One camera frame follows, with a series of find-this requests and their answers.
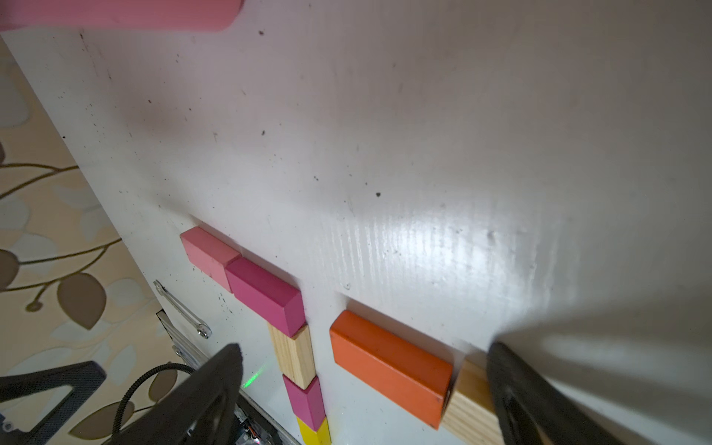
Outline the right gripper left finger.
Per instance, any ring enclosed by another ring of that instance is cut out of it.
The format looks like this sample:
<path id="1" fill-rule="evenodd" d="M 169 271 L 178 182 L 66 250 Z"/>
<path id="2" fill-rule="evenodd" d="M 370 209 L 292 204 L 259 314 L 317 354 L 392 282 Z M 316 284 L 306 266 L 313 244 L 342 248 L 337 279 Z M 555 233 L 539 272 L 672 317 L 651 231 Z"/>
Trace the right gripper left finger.
<path id="1" fill-rule="evenodd" d="M 125 408 L 139 387 L 163 371 L 177 370 L 189 378 L 155 404 L 147 415 L 122 427 Z M 194 370 L 181 363 L 159 365 L 133 382 L 115 413 L 110 444 L 234 444 L 235 408 L 243 379 L 243 355 L 231 343 Z"/>

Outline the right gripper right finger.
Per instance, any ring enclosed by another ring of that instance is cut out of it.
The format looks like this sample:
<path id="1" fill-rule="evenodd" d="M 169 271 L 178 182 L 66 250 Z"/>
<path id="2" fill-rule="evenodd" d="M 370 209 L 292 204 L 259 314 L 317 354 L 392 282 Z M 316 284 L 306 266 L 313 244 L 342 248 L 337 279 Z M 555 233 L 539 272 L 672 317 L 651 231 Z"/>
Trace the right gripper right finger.
<path id="1" fill-rule="evenodd" d="M 619 444 L 504 343 L 489 346 L 489 390 L 506 444 Z"/>

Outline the wooden block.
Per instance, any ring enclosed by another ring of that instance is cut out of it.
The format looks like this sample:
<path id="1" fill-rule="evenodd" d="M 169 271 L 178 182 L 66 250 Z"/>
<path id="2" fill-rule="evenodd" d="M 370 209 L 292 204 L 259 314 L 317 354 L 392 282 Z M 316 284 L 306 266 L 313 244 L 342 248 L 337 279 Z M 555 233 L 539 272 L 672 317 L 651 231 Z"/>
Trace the wooden block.
<path id="1" fill-rule="evenodd" d="M 463 361 L 441 424 L 465 444 L 504 444 L 483 368 Z"/>
<path id="2" fill-rule="evenodd" d="M 270 324 L 268 328 L 282 374 L 299 388 L 307 389 L 316 378 L 309 326 L 305 324 L 292 337 Z"/>

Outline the magenta block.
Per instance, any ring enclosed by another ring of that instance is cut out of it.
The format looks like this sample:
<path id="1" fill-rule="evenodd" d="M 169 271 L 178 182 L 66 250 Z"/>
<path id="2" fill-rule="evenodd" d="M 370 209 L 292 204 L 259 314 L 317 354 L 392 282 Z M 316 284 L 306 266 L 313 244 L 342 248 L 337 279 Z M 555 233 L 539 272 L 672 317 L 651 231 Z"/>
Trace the magenta block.
<path id="1" fill-rule="evenodd" d="M 285 375 L 282 378 L 293 413 L 309 429 L 317 431 L 326 419 L 326 408 L 319 377 L 316 376 L 305 389 L 299 387 Z"/>
<path id="2" fill-rule="evenodd" d="M 245 258 L 231 261 L 225 274 L 235 297 L 284 335 L 293 337 L 306 324 L 296 287 Z"/>

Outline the yellow block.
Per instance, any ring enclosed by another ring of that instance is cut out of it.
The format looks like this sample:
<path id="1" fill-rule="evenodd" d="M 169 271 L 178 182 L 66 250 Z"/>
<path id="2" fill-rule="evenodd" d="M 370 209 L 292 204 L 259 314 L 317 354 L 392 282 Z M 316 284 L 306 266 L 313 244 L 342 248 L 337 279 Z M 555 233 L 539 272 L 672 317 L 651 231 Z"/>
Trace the yellow block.
<path id="1" fill-rule="evenodd" d="M 301 419 L 297 418 L 300 434 L 305 445 L 331 445 L 331 435 L 327 418 L 317 430 L 311 429 Z"/>

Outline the orange block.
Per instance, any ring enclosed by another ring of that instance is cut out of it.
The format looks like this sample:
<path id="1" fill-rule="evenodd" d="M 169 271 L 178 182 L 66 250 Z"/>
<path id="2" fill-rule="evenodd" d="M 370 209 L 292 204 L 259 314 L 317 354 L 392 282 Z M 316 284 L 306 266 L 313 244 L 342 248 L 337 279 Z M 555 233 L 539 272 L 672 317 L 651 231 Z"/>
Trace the orange block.
<path id="1" fill-rule="evenodd" d="M 334 361 L 437 430 L 454 366 L 352 311 L 330 326 Z"/>

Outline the light pink block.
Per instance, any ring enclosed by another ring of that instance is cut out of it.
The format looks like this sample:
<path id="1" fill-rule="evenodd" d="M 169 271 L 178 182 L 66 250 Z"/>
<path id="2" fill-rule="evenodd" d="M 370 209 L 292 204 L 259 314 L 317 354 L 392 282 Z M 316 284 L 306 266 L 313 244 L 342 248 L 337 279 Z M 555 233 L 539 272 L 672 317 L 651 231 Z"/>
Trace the light pink block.
<path id="1" fill-rule="evenodd" d="M 226 291 L 232 292 L 226 268 L 241 254 L 200 227 L 181 233 L 180 239 L 189 261 Z"/>

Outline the pink plastic toolbox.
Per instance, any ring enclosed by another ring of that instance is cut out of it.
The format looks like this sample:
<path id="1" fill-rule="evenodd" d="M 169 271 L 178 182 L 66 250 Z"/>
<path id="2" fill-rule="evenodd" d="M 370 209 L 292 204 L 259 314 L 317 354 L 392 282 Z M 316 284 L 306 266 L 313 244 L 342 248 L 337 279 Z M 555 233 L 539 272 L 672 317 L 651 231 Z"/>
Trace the pink plastic toolbox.
<path id="1" fill-rule="evenodd" d="M 31 26 L 221 31 L 241 0 L 20 0 L 1 3 L 1 30 Z"/>

